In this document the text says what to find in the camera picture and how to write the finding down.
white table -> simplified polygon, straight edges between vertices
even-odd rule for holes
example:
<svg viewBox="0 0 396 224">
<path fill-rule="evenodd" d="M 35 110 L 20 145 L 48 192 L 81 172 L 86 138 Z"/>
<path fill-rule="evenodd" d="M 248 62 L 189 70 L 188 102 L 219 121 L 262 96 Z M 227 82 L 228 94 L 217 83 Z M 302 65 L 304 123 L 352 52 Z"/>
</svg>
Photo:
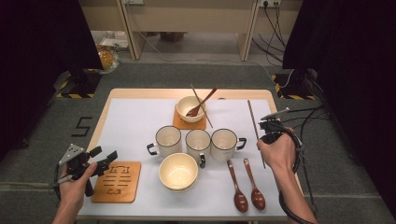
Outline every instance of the white table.
<svg viewBox="0 0 396 224">
<path fill-rule="evenodd" d="M 197 90 L 197 93 L 205 96 L 209 91 Z M 78 219 L 286 220 L 286 215 L 278 204 L 272 172 L 268 166 L 266 169 L 263 168 L 262 158 L 256 147 L 257 139 L 247 101 L 250 99 L 255 120 L 259 122 L 260 118 L 274 111 L 271 109 L 274 108 L 271 93 L 255 91 L 259 96 L 236 100 L 227 97 L 232 96 L 232 94 L 227 95 L 227 91 L 219 90 L 211 100 L 207 101 L 207 115 L 214 126 L 212 129 L 207 124 L 206 130 L 209 133 L 219 128 L 229 128 L 235 131 L 238 137 L 247 139 L 245 148 L 236 151 L 232 158 L 239 187 L 247 196 L 249 203 L 248 211 L 242 214 L 233 204 L 233 181 L 226 163 L 217 163 L 212 158 L 208 158 L 206 168 L 199 170 L 195 185 L 187 191 L 173 192 L 162 185 L 158 177 L 162 158 L 150 156 L 146 145 L 154 142 L 155 133 L 159 128 L 172 124 L 178 99 L 193 93 L 191 90 L 156 90 L 162 99 L 155 97 L 150 99 L 150 94 L 139 97 L 140 94 L 149 92 L 151 91 L 137 89 L 112 92 L 89 146 L 89 149 L 96 145 L 101 146 L 104 151 L 97 158 L 95 157 L 96 161 L 113 150 L 118 151 L 117 161 L 141 161 L 142 168 L 134 202 L 92 203 L 90 198 L 86 198 Z M 170 99 L 164 99 L 166 96 L 163 95 L 167 92 Z M 237 90 L 229 93 L 238 92 L 241 95 L 253 93 Z M 263 96 L 271 96 L 271 98 L 262 99 Z M 227 100 L 217 100 L 218 98 L 227 98 Z M 188 131 L 182 130 L 184 152 L 186 152 L 184 138 Z M 259 129 L 259 136 L 261 135 L 264 135 L 264 131 Z M 256 209 L 251 203 L 251 184 L 243 163 L 244 158 L 249 159 L 256 185 L 265 197 L 267 206 L 263 211 Z"/>
</svg>

wooden spoon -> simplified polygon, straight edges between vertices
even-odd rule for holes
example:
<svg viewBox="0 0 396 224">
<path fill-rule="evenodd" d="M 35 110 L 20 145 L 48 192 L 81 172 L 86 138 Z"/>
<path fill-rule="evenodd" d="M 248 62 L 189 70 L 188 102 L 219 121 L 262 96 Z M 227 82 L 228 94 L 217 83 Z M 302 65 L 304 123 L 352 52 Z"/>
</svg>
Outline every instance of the wooden spoon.
<svg viewBox="0 0 396 224">
<path fill-rule="evenodd" d="M 228 169 L 230 170 L 231 177 L 233 178 L 233 184 L 235 185 L 235 195 L 233 196 L 233 202 L 235 203 L 236 208 L 241 213 L 246 213 L 248 211 L 248 199 L 239 189 L 238 184 L 236 183 L 235 172 L 233 170 L 233 162 L 227 161 Z"/>
<path fill-rule="evenodd" d="M 198 106 L 196 106 L 195 108 L 191 109 L 191 110 L 187 113 L 186 116 L 187 116 L 187 117 L 195 117 L 195 116 L 197 116 L 198 111 L 199 111 L 199 108 L 201 107 L 201 105 L 203 105 L 204 102 L 207 101 L 207 100 L 213 95 L 213 93 L 215 93 L 215 91 L 216 91 L 217 89 L 218 89 L 218 88 L 214 87 L 214 88 L 212 89 L 212 91 L 206 96 L 206 98 L 205 98 L 200 104 L 198 104 Z"/>
<path fill-rule="evenodd" d="M 257 189 L 256 184 L 254 183 L 253 173 L 251 173 L 250 164 L 248 159 L 244 159 L 245 167 L 247 168 L 247 174 L 250 178 L 251 187 L 253 190 L 251 191 L 251 201 L 253 202 L 254 206 L 259 210 L 264 210 L 265 208 L 265 199 L 262 193 Z"/>
</svg>

human arm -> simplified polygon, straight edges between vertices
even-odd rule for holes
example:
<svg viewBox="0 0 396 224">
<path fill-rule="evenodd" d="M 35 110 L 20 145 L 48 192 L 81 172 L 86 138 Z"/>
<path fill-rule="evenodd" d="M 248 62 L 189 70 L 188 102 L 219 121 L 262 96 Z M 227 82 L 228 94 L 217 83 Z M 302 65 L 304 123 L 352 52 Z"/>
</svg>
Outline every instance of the human arm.
<svg viewBox="0 0 396 224">
<path fill-rule="evenodd" d="M 300 191 L 292 170 L 296 153 L 291 137 L 284 133 L 271 145 L 267 145 L 259 139 L 257 146 L 265 163 L 271 167 L 274 173 L 277 187 L 283 194 L 285 205 L 297 217 L 312 223 L 318 223 Z M 297 222 L 289 218 L 289 223 Z"/>
<path fill-rule="evenodd" d="M 97 166 L 93 162 L 86 170 L 85 173 L 78 180 L 70 180 L 63 182 L 59 188 L 61 192 L 61 202 L 53 219 L 53 224 L 74 223 L 84 202 L 85 185 L 90 179 Z M 62 169 L 62 176 L 66 175 L 66 167 Z"/>
</svg>

black curtain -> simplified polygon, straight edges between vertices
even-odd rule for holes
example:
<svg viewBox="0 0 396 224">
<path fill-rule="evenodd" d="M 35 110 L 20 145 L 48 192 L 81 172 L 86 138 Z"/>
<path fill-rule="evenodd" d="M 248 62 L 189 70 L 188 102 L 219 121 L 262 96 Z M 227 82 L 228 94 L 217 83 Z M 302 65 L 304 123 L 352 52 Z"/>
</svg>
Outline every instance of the black curtain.
<svg viewBox="0 0 396 224">
<path fill-rule="evenodd" d="M 0 159 L 26 137 L 69 70 L 102 65 L 77 0 L 0 3 Z"/>
<path fill-rule="evenodd" d="M 304 0 L 284 68 L 314 68 L 357 162 L 396 217 L 396 3 Z"/>
</svg>

mug handle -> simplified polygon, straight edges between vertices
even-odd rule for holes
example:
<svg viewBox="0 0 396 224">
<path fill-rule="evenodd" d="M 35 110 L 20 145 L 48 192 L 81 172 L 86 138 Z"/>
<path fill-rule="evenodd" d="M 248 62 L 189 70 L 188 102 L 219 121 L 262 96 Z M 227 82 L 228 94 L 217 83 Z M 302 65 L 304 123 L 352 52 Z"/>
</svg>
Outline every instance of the mug handle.
<svg viewBox="0 0 396 224">
<path fill-rule="evenodd" d="M 236 150 L 240 150 L 240 149 L 244 148 L 245 145 L 247 144 L 247 139 L 246 138 L 238 138 L 238 141 L 239 142 L 244 142 L 244 143 L 242 144 L 242 146 L 237 147 Z"/>
<path fill-rule="evenodd" d="M 154 143 L 151 143 L 151 144 L 149 144 L 148 145 L 148 153 L 151 155 L 151 156 L 155 156 L 155 155 L 157 155 L 158 153 L 157 153 L 157 151 L 150 151 L 150 149 L 152 148 L 152 147 L 155 147 L 155 146 L 157 146 L 157 144 L 154 144 Z"/>
<path fill-rule="evenodd" d="M 199 166 L 204 169 L 206 166 L 206 159 L 204 153 L 199 154 L 199 158 L 201 159 L 201 163 L 199 164 Z"/>
</svg>

